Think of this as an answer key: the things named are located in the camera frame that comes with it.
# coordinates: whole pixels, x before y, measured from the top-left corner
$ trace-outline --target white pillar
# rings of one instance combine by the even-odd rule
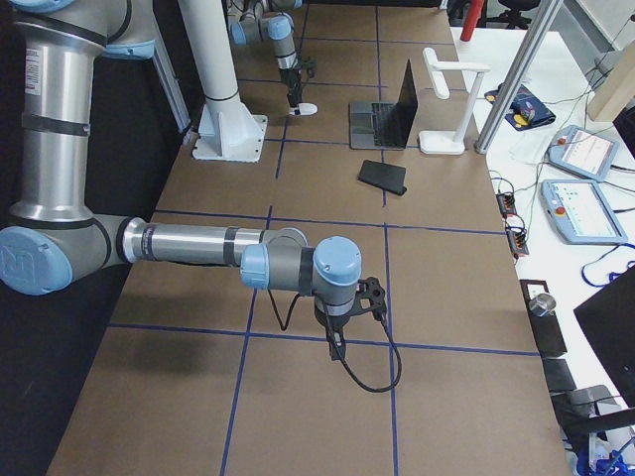
[[[267,118],[240,101],[221,0],[179,0],[205,94],[196,159],[257,162]]]

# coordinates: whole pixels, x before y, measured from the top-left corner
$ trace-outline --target blue joint cap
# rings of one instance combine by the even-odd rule
[[[102,55],[114,60],[149,60],[155,55],[155,41],[130,45],[108,45]]]
[[[284,40],[291,35],[291,22],[289,22],[287,16],[279,15],[269,20],[267,31],[269,32],[269,38],[272,40]]]
[[[0,279],[30,296],[64,289],[72,282],[72,267],[48,236],[20,226],[0,230]]]
[[[269,288],[269,252],[264,243],[245,247],[240,260],[240,279],[248,288]]]
[[[9,0],[17,10],[29,13],[53,13],[67,7],[75,0]]]
[[[240,22],[231,25],[231,38],[236,45],[247,45],[247,37],[245,37],[245,30],[242,28]]]
[[[361,252],[348,238],[326,238],[316,246],[314,267],[327,283],[343,288],[352,286],[361,277]]]

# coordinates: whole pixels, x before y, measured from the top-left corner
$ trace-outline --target brown table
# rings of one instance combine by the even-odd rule
[[[295,18],[318,61],[306,100],[319,114],[287,118],[270,50],[236,51],[244,102],[270,116],[263,157],[203,163],[184,147],[155,220],[355,240],[364,276],[388,291],[401,384],[357,388],[330,362],[310,299],[283,334],[236,270],[141,263],[50,476],[570,474],[485,159],[416,148],[419,129],[463,110],[464,93],[436,100],[423,70],[424,46],[455,58],[445,12],[311,5]],[[351,151],[348,101],[396,97],[407,58],[422,96],[411,147]],[[357,181],[365,159],[405,166],[409,191]],[[385,384],[395,362],[381,327],[364,316],[346,332],[350,365]]]

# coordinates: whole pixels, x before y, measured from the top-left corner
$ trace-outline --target lamp base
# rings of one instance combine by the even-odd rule
[[[455,142],[454,134],[454,131],[422,131],[419,148],[424,154],[459,156],[465,152],[465,144]]]

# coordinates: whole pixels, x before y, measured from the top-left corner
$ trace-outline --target white desk lamp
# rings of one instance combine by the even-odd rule
[[[423,153],[457,156],[465,152],[465,144],[463,143],[465,131],[467,130],[467,124],[469,124],[469,118],[474,109],[474,103],[476,102],[476,95],[480,89],[480,84],[483,81],[485,73],[489,71],[489,66],[479,62],[439,61],[437,59],[437,53],[435,53],[435,50],[432,48],[424,49],[424,61],[426,62],[428,73],[433,82],[435,94],[439,99],[449,98],[449,89],[443,74],[444,70],[476,72],[476,79],[474,80],[474,84],[472,84],[469,97],[467,98],[465,113],[456,131],[422,131],[419,133],[419,147]]]

